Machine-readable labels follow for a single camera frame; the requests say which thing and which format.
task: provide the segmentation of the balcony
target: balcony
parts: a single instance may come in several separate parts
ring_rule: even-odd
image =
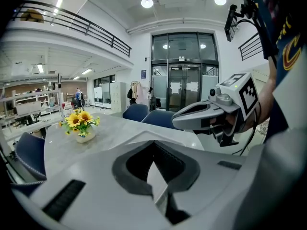
[[[67,30],[81,33],[83,36],[94,38],[98,40],[99,44],[102,42],[103,45],[130,57],[131,47],[118,37],[90,20],[52,4],[24,1],[16,8],[12,17],[12,22],[18,20],[43,23],[50,26],[50,28],[56,26],[66,28]]]

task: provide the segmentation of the white table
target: white table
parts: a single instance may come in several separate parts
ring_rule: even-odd
[[[193,133],[101,113],[92,115],[94,118],[100,117],[100,125],[94,127],[95,138],[83,144],[76,142],[75,134],[66,135],[65,130],[58,125],[48,129],[44,152],[47,178],[52,177],[89,154],[108,150],[120,144],[146,140],[165,140],[203,150],[200,141]],[[152,185],[154,195],[161,195],[165,190],[165,182],[155,165],[152,166],[148,175],[148,183],[153,181],[155,181],[155,185]]]

